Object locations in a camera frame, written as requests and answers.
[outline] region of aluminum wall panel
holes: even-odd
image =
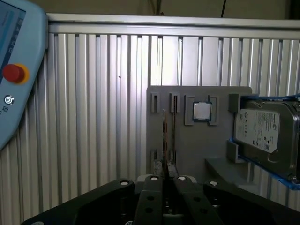
[[[145,174],[149,85],[299,92],[293,22],[87,17],[50,15],[49,49],[20,127],[0,152],[2,225]],[[258,167],[254,181],[261,196],[300,210],[299,192]]]

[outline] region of emergency stop button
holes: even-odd
[[[2,70],[3,77],[13,83],[20,83],[24,80],[25,71],[15,64],[7,64]]]

